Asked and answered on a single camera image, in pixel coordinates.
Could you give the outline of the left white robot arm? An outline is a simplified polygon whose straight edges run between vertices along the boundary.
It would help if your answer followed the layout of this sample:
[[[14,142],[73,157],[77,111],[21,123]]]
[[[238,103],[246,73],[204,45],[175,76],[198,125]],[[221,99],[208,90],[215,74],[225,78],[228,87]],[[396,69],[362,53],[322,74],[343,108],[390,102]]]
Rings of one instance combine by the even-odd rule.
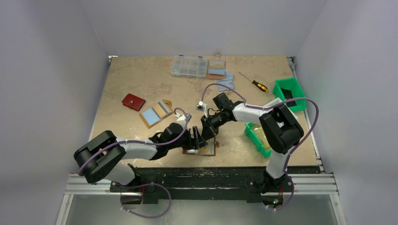
[[[144,140],[118,138],[106,130],[76,150],[73,157],[79,166],[78,175],[85,177],[88,183],[106,179],[128,186],[138,176],[133,167],[122,164],[122,160],[157,160],[176,148],[198,150],[213,137],[213,131],[207,127],[199,133],[197,127],[188,129],[179,123],[171,123],[164,131]]]

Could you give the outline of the brown leather card holder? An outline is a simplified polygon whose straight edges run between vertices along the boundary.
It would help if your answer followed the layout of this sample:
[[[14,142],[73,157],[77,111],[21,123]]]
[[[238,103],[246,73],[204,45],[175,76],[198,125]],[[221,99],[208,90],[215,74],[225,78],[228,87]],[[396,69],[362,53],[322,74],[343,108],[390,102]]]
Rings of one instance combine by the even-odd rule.
[[[197,155],[197,156],[215,156],[216,149],[219,147],[219,143],[215,140],[215,138],[207,141],[207,146],[202,147],[198,150],[186,150],[183,149],[182,153],[185,155]]]

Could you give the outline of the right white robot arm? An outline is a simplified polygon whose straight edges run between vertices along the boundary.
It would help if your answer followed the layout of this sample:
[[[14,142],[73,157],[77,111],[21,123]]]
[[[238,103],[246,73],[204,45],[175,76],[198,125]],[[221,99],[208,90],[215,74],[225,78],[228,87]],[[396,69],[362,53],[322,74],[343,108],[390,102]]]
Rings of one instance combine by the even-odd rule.
[[[263,186],[271,188],[286,177],[290,154],[300,145],[304,130],[296,116],[284,102],[269,106],[248,105],[244,101],[233,102],[222,93],[213,98],[217,111],[201,117],[201,136],[205,140],[214,138],[219,127],[227,122],[250,122],[262,127],[271,147],[269,163],[263,175]]]

